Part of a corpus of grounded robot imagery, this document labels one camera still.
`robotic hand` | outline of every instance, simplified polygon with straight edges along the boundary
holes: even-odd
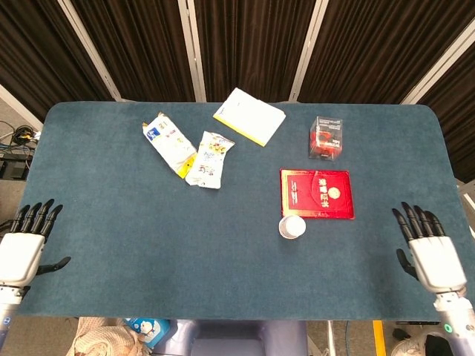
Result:
[[[39,266],[45,243],[62,209],[58,205],[48,214],[53,203],[51,199],[43,206],[39,202],[31,208],[29,205],[21,208],[10,233],[0,242],[0,350],[12,317],[30,289],[28,284],[35,276],[58,271],[71,260],[65,257],[53,265]]]
[[[436,294],[434,307],[444,324],[453,354],[475,356],[475,314],[470,301],[464,298],[467,279],[452,240],[445,236],[439,219],[430,211],[415,205],[414,212],[406,202],[402,207],[410,225],[397,209],[393,213],[414,266],[401,249],[396,251],[399,263],[406,273]]]

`robot finger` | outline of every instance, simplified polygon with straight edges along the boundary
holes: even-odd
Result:
[[[399,212],[398,209],[393,209],[393,214],[396,217],[396,220],[398,220],[398,224],[401,229],[402,236],[404,236],[404,239],[406,240],[406,243],[408,244],[409,241],[414,239],[413,232],[410,230],[409,226],[407,225],[406,219]]]
[[[45,218],[46,215],[48,214],[48,211],[50,210],[52,204],[54,204],[54,199],[49,199],[41,209],[38,211],[38,215],[36,216],[35,223],[33,224],[33,227],[31,228],[31,232],[33,234],[39,234],[42,230],[43,224],[45,223]]]
[[[430,227],[428,218],[425,216],[425,212],[418,205],[415,205],[414,208],[416,209],[416,213],[419,216],[419,220],[421,220],[422,230],[425,233],[424,236],[433,236],[432,228]]]
[[[417,280],[419,280],[419,278],[417,277],[416,269],[407,260],[407,257],[406,257],[406,254],[404,253],[404,251],[402,251],[400,248],[398,248],[396,250],[396,256],[398,257],[399,264],[401,265],[404,272],[406,272],[410,276],[412,276],[412,277],[416,278]]]
[[[71,257],[67,256],[60,260],[58,263],[55,263],[54,265],[43,265],[39,266],[38,270],[36,271],[36,275],[40,276],[45,273],[51,273],[51,272],[56,272],[66,266],[69,261],[71,261]]]
[[[30,210],[27,212],[26,216],[24,217],[24,222],[22,224],[21,232],[31,232],[31,226],[33,221],[35,220],[36,213],[42,207],[40,202],[33,205]]]
[[[13,220],[12,227],[10,232],[19,232],[20,227],[22,226],[24,215],[27,213],[28,209],[30,208],[29,205],[25,205],[23,208],[18,210],[18,213],[15,215],[15,219]]]
[[[429,221],[432,222],[434,234],[436,236],[445,236],[444,228],[442,227],[442,224],[440,223],[439,219],[437,219],[437,217],[430,211],[426,211],[425,216],[429,219]]]
[[[416,215],[414,214],[414,210],[406,202],[402,202],[402,207],[406,211],[407,218],[409,219],[410,226],[413,228],[413,231],[416,234],[416,238],[424,237]]]
[[[12,228],[13,220],[7,220],[0,224],[0,231],[10,230]]]
[[[54,220],[58,216],[59,212],[62,210],[62,205],[56,206],[47,216],[45,221],[45,226],[43,226],[40,234],[45,237],[45,242],[48,241],[48,237],[50,236],[51,229],[54,225]]]

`notebook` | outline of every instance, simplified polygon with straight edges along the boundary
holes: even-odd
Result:
[[[285,119],[285,113],[235,88],[213,117],[265,146]]]
[[[354,219],[348,171],[281,169],[282,216]]]

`white book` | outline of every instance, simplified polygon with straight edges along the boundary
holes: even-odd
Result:
[[[235,88],[213,117],[265,146],[285,119],[285,113]]]

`clear plastic box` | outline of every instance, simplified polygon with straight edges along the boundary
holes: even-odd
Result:
[[[343,149],[343,120],[317,116],[310,128],[309,157],[335,160]]]

